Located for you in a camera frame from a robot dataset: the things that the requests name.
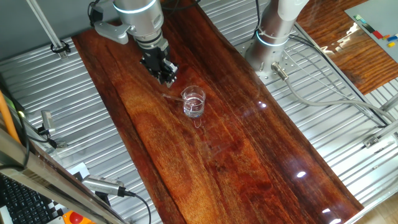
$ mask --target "metal clamp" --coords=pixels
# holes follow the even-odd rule
[[[366,146],[366,148],[370,148],[371,146],[379,143],[380,141],[391,135],[394,138],[398,139],[398,120],[389,124],[387,127],[379,131],[378,133],[373,134],[370,138],[367,138],[367,140],[365,140],[363,144]]]
[[[287,76],[286,72],[283,71],[282,67],[279,65],[279,63],[274,62],[271,65],[271,69],[273,69],[273,71],[277,72],[279,77],[282,79],[282,81],[285,81],[286,79],[289,78],[289,76]]]

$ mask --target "wooden panel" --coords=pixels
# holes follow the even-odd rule
[[[365,1],[310,0],[298,17],[300,26],[363,94],[398,77],[398,64],[344,12]]]
[[[73,41],[164,223],[343,223],[363,208],[200,8],[163,31],[180,65],[170,89],[132,39]],[[206,92],[196,121],[161,97],[190,85]]]

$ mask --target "robotic arm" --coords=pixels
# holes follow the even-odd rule
[[[102,8],[93,6],[90,21],[99,35],[120,44],[128,43],[127,34],[134,37],[142,52],[140,61],[160,84],[167,87],[177,79],[177,65],[170,62],[169,43],[162,34],[164,17],[159,0],[114,0],[122,25],[102,21]]]
[[[256,71],[271,73],[279,63],[294,23],[309,0],[271,0],[261,16],[254,43],[245,58]]]

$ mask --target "glossy wood surface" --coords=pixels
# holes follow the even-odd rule
[[[345,13],[363,2],[310,0],[298,23],[365,95],[397,78],[398,63]]]
[[[132,39],[73,41],[164,223],[343,223],[363,208],[200,8],[162,29],[180,65],[170,89]],[[190,85],[206,92],[196,120],[161,97]]]

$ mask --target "glass cup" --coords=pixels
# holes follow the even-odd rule
[[[206,93],[199,86],[189,86],[181,92],[184,113],[190,118],[200,117],[205,110]]]

